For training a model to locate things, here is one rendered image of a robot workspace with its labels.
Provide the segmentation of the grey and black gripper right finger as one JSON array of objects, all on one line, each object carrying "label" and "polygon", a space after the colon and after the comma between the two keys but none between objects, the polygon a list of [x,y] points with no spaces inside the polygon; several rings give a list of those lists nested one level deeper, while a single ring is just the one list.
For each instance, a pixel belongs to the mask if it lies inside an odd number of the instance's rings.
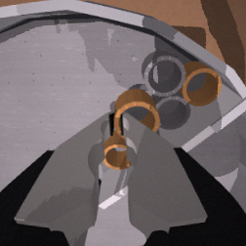
[{"label": "grey and black gripper right finger", "polygon": [[165,230],[170,246],[246,246],[246,213],[221,183],[128,112],[120,123],[135,167],[128,176],[129,220],[146,240]]}]

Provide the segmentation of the grey metal bushing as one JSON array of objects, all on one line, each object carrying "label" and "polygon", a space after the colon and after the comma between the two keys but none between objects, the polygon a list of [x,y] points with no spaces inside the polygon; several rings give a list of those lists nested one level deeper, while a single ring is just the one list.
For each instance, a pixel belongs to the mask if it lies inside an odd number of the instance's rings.
[{"label": "grey metal bushing", "polygon": [[182,94],[178,91],[176,94],[173,94],[168,97],[158,97],[151,95],[156,109],[158,110],[159,106],[169,100],[180,101],[178,107],[170,113],[160,113],[160,123],[159,127],[165,130],[175,130],[183,126],[186,123],[190,116],[190,106],[189,103],[184,99]]},{"label": "grey metal bushing", "polygon": [[[143,110],[143,109],[135,110],[135,111],[130,113],[130,115],[132,115],[133,117],[135,117],[138,120],[144,119],[144,117],[146,117],[147,114],[148,114],[148,111]],[[158,134],[160,136],[159,129],[156,131],[156,134]]]},{"label": "grey metal bushing", "polygon": [[[161,61],[172,61],[174,64],[174,72],[172,76],[165,82],[155,83],[148,79],[150,69]],[[185,67],[184,65],[173,56],[171,53],[166,51],[155,51],[150,53],[143,61],[142,64],[142,75],[143,81],[147,89],[156,96],[168,97],[176,94],[185,82]]]}]

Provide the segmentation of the bronze bushing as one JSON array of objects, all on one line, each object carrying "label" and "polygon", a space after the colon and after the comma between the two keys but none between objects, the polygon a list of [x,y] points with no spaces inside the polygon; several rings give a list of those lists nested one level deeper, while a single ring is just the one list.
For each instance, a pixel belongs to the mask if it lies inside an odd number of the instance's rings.
[{"label": "bronze bushing", "polygon": [[129,168],[131,163],[126,158],[126,150],[115,151],[112,148],[123,147],[126,148],[125,139],[120,137],[116,130],[104,144],[105,160],[103,161],[106,166],[115,170],[123,170]]},{"label": "bronze bushing", "polygon": [[[215,70],[199,61],[190,61],[188,63],[185,63],[184,68],[186,71],[185,82],[179,90],[184,99],[189,104],[192,104],[194,106],[204,106],[214,101],[219,95],[222,88],[220,75]],[[194,75],[201,72],[207,72],[204,85],[197,91],[187,92],[186,86],[189,80]]]},{"label": "bronze bushing", "polygon": [[125,139],[124,136],[121,136],[121,123],[119,117],[123,111],[132,106],[143,106],[149,109],[148,115],[139,121],[156,133],[159,128],[160,118],[152,97],[141,89],[131,89],[123,92],[115,103],[114,128],[117,134]]}]

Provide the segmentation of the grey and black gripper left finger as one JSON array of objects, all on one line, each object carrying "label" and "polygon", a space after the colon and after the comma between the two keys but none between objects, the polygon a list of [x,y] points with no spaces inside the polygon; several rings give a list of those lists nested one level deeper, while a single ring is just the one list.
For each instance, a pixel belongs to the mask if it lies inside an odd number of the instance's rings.
[{"label": "grey and black gripper left finger", "polygon": [[99,209],[103,144],[113,130],[109,112],[47,150],[0,191],[0,246],[45,246],[53,230],[62,231],[69,246],[85,246]]}]

